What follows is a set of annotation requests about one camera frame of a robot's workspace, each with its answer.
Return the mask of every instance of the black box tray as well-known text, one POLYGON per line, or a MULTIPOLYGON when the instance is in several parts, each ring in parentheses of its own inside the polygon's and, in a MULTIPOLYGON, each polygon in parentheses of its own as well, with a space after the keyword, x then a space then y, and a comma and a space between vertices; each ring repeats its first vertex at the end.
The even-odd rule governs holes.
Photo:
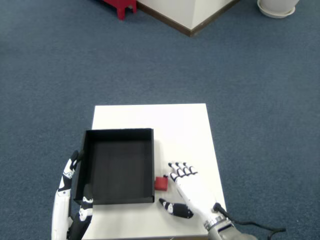
POLYGON ((91 184, 93 204, 153 203, 154 134, 151 128, 87 130, 74 200, 91 184))

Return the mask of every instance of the red block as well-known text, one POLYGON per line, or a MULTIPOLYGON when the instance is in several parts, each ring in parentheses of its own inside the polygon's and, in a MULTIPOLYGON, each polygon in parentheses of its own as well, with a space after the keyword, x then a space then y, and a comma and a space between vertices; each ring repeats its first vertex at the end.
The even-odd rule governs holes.
POLYGON ((132 6, 132 11, 137 12, 137 1, 136 0, 103 0, 104 2, 114 6, 116 8, 116 13, 118 19, 125 19, 125 9, 129 6, 132 6))
POLYGON ((154 188, 155 188, 155 190, 167 191, 167 189, 168 189, 168 178, 167 177, 161 177, 161 176, 155 177, 154 188))

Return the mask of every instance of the white wall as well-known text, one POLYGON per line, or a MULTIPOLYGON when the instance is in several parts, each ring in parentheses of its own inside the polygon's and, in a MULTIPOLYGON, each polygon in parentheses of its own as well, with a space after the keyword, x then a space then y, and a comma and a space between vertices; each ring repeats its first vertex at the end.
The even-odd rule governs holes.
POLYGON ((198 0, 138 0, 138 2, 165 15, 188 29, 193 28, 196 1, 198 0))
POLYGON ((232 0, 195 0, 191 28, 193 29, 232 0))
POLYGON ((138 0, 138 2, 193 29, 232 0, 138 0))

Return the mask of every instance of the plant pot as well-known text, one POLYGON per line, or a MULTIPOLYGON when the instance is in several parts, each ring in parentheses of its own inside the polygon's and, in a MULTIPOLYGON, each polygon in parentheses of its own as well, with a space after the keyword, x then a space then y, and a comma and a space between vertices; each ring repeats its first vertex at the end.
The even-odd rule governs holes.
POLYGON ((258 0, 261 12, 272 18, 285 18, 293 14, 299 0, 258 0))

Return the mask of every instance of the white table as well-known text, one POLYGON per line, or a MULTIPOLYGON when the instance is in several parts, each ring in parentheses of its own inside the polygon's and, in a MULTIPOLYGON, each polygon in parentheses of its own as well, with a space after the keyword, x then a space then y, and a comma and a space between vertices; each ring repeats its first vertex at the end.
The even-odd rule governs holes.
MULTIPOLYGON (((201 174, 224 208, 225 199, 205 104, 96 106, 92 129, 154 129, 154 175, 171 169, 168 162, 187 162, 201 174)), ((154 203, 94 205, 83 239, 165 238, 206 236, 199 217, 168 214, 158 202, 183 203, 171 181, 167 191, 155 191, 154 203)))

